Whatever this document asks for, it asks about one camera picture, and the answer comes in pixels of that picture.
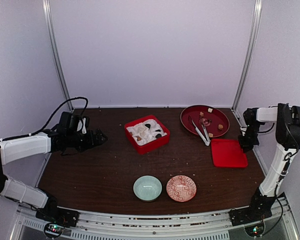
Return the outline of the red square box lid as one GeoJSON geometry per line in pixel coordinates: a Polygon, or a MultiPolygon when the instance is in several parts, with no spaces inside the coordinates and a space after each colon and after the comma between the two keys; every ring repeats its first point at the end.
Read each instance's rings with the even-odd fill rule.
{"type": "Polygon", "coordinates": [[[239,141],[234,139],[212,139],[210,143],[213,165],[217,168],[246,168],[247,155],[239,141]]]}

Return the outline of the white handled serving tongs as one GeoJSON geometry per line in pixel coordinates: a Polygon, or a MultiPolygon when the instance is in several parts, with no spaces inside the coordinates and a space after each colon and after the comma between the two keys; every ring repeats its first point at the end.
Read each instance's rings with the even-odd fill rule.
{"type": "Polygon", "coordinates": [[[204,125],[201,125],[203,132],[201,132],[201,130],[197,127],[197,125],[195,124],[193,118],[189,115],[188,116],[188,121],[190,124],[193,125],[195,131],[197,132],[197,134],[200,136],[200,138],[202,139],[202,141],[204,142],[204,144],[208,147],[211,144],[211,140],[209,137],[209,134],[205,128],[204,125]]]}

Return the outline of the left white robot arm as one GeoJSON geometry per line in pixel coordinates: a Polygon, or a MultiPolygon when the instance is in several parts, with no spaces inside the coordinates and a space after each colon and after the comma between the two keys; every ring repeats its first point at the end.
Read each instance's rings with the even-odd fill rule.
{"type": "Polygon", "coordinates": [[[0,139],[0,196],[40,209],[51,222],[62,218],[54,196],[4,174],[3,167],[28,157],[61,152],[69,148],[81,153],[103,145],[108,137],[100,130],[89,130],[90,119],[64,111],[53,128],[0,139]]]}

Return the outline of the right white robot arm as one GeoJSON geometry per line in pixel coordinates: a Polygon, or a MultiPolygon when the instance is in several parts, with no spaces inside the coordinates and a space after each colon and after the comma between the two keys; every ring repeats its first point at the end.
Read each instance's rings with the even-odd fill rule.
{"type": "Polygon", "coordinates": [[[243,113],[245,129],[238,136],[239,145],[246,153],[258,146],[260,126],[272,123],[275,127],[276,150],[265,179],[253,194],[246,210],[249,220],[258,220],[276,200],[280,186],[288,174],[295,155],[300,150],[300,106],[278,103],[270,107],[247,108],[243,113]]]}

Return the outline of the red square chocolate box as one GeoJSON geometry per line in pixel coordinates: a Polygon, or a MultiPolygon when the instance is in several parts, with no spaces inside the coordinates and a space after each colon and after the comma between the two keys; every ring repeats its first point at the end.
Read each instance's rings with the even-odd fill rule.
{"type": "Polygon", "coordinates": [[[170,141],[170,131],[154,116],[147,115],[124,125],[127,139],[135,150],[144,155],[170,141]]]}

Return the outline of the dark red round tray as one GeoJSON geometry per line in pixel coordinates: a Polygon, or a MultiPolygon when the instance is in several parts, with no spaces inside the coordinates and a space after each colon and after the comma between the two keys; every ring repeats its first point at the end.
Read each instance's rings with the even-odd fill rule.
{"type": "Polygon", "coordinates": [[[230,128],[230,121],[221,110],[207,105],[192,105],[181,112],[180,121],[190,133],[197,136],[195,128],[188,121],[189,115],[201,132],[203,132],[202,125],[204,125],[208,134],[213,134],[211,138],[219,138],[225,135],[230,128]],[[219,130],[218,125],[223,125],[223,129],[219,130]]]}

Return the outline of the red patterned ceramic bowl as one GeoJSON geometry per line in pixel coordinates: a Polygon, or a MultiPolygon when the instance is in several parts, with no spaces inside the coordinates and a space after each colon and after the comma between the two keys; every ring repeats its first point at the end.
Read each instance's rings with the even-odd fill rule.
{"type": "Polygon", "coordinates": [[[186,175],[176,175],[168,180],[166,192],[172,200],[184,203],[195,197],[197,186],[190,177],[186,175]]]}

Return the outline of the pale green ceramic bowl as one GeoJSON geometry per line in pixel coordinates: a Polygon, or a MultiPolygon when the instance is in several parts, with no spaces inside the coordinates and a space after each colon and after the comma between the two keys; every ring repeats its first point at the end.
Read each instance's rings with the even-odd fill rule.
{"type": "Polygon", "coordinates": [[[143,202],[152,202],[162,193],[162,183],[152,175],[139,177],[133,184],[134,195],[143,202]]]}

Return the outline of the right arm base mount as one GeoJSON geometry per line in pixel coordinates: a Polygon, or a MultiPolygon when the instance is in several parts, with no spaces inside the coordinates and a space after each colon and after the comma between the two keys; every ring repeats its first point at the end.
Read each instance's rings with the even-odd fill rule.
{"type": "Polygon", "coordinates": [[[250,207],[232,208],[228,214],[233,227],[244,227],[245,233],[249,237],[258,238],[266,233],[265,219],[270,218],[273,214],[271,210],[251,211],[250,207]]]}

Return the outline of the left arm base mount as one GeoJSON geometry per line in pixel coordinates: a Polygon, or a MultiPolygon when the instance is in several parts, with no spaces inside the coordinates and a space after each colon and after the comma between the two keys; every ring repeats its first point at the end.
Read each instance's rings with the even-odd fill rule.
{"type": "Polygon", "coordinates": [[[59,238],[65,229],[76,227],[80,213],[75,210],[56,207],[53,209],[35,208],[35,217],[44,220],[43,233],[49,239],[59,238]]]}

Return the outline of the aluminium front rail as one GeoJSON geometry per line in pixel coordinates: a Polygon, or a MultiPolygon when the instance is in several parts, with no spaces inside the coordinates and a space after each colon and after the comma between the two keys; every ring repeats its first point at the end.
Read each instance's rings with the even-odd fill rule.
{"type": "Polygon", "coordinates": [[[124,215],[79,211],[75,227],[62,229],[58,240],[299,240],[296,222],[286,197],[272,206],[264,220],[233,225],[229,209],[172,215],[124,215]]]}

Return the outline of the left aluminium frame post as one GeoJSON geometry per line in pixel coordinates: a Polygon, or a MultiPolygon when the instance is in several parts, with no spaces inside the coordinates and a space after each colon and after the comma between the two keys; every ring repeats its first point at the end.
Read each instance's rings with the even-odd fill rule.
{"type": "Polygon", "coordinates": [[[49,34],[50,45],[51,45],[51,50],[52,50],[52,55],[53,55],[54,66],[55,66],[56,73],[57,73],[57,78],[60,83],[61,91],[62,91],[64,99],[69,100],[71,97],[70,97],[69,90],[68,90],[68,87],[67,87],[67,84],[65,81],[62,64],[61,64],[61,59],[60,59],[59,51],[58,51],[58,47],[57,47],[57,41],[56,41],[56,36],[55,36],[55,31],[54,31],[50,1],[43,0],[42,6],[43,6],[43,13],[44,13],[44,17],[45,17],[48,34],[49,34]]]}

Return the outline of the aluminium frame post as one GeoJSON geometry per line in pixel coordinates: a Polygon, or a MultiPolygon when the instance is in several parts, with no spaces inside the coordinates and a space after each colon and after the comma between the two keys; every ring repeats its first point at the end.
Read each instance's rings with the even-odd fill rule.
{"type": "Polygon", "coordinates": [[[262,7],[263,7],[262,0],[254,1],[254,10],[253,10],[253,16],[251,21],[251,28],[250,28],[247,50],[246,50],[245,59],[244,59],[244,63],[240,75],[239,84],[231,108],[234,112],[238,109],[240,99],[244,91],[244,86],[248,78],[249,69],[252,63],[253,52],[257,43],[258,33],[260,29],[262,7]]]}
{"type": "Polygon", "coordinates": [[[57,73],[57,78],[60,83],[61,91],[62,91],[64,99],[69,100],[71,97],[70,97],[69,90],[68,90],[68,87],[67,87],[67,84],[65,81],[62,64],[61,64],[61,59],[60,59],[59,51],[58,51],[58,47],[57,47],[57,41],[56,41],[56,36],[55,36],[55,31],[54,31],[50,1],[43,0],[42,6],[43,6],[43,13],[44,13],[44,17],[45,17],[48,34],[49,34],[50,45],[51,45],[51,50],[52,50],[52,55],[53,55],[54,66],[55,66],[56,73],[57,73]]]}

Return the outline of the right aluminium frame post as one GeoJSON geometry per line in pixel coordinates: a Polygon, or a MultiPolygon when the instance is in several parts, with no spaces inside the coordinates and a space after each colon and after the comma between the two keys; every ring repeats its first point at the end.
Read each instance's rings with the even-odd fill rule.
{"type": "Polygon", "coordinates": [[[254,1],[254,10],[253,10],[253,16],[251,21],[251,28],[250,28],[247,50],[246,50],[245,59],[244,59],[244,63],[240,75],[239,84],[231,108],[234,112],[238,109],[240,99],[244,91],[244,86],[248,78],[249,69],[252,63],[253,52],[257,43],[258,33],[260,29],[262,7],[263,7],[262,0],[254,1]]]}

